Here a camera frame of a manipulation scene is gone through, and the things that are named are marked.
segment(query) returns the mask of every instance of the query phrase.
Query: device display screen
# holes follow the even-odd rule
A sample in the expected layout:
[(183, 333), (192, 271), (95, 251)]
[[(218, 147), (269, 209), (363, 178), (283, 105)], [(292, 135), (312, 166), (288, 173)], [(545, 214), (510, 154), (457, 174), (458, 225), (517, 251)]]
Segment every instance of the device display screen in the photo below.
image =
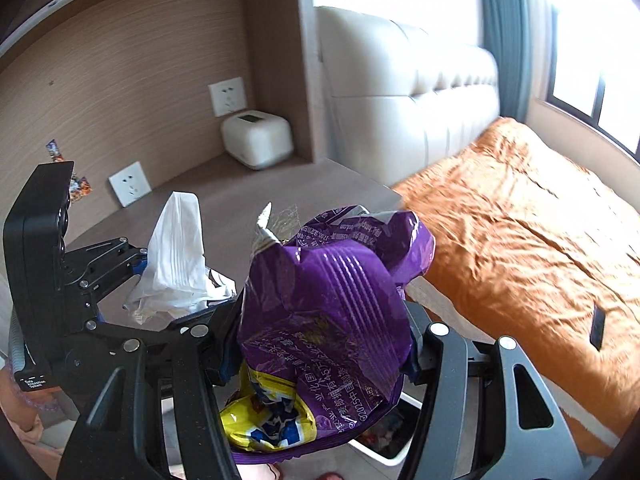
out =
[(255, 115), (247, 114), (241, 115), (238, 119), (242, 119), (243, 121), (247, 121), (249, 123), (257, 123), (258, 121), (263, 120), (262, 117), (256, 117)]

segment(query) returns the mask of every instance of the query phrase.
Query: gray hose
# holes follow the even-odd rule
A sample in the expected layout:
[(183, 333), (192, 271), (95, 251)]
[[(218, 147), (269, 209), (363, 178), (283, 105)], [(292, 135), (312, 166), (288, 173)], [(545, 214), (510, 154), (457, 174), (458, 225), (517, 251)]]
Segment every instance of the gray hose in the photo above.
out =
[(24, 369), (24, 337), (15, 308), (11, 312), (11, 323), (9, 325), (9, 357), (14, 372)]

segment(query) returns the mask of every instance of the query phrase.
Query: sticker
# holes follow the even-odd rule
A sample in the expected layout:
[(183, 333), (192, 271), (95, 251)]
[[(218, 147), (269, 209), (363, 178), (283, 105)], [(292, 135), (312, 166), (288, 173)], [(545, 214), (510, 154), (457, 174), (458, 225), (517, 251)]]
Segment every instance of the sticker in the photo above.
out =
[[(56, 139), (51, 139), (47, 144), (47, 151), (54, 162), (64, 162), (65, 158), (60, 153), (60, 149), (56, 142)], [(91, 185), (87, 181), (86, 177), (78, 178), (74, 173), (71, 175), (71, 183), (69, 183), (69, 195), (71, 196), (71, 203), (80, 200), (83, 196), (87, 196), (91, 193)]]

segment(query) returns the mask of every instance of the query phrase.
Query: white leather headboard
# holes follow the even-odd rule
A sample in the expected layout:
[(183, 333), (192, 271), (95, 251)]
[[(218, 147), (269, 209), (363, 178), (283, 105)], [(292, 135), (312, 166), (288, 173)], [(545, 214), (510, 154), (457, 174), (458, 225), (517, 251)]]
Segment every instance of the white leather headboard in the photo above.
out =
[(454, 155), (499, 111), (494, 57), (421, 28), (318, 7), (337, 160), (386, 186)]

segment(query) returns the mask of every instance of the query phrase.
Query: power outlet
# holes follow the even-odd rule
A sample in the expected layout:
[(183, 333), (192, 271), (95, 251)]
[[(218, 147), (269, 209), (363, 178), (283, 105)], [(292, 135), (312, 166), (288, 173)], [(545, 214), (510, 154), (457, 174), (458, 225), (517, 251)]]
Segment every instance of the power outlet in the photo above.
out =
[(244, 84), (241, 77), (209, 85), (209, 93), (216, 117), (222, 117), (246, 108)]
[(134, 162), (124, 170), (111, 175), (109, 182), (123, 207), (151, 192), (151, 186), (139, 162)]

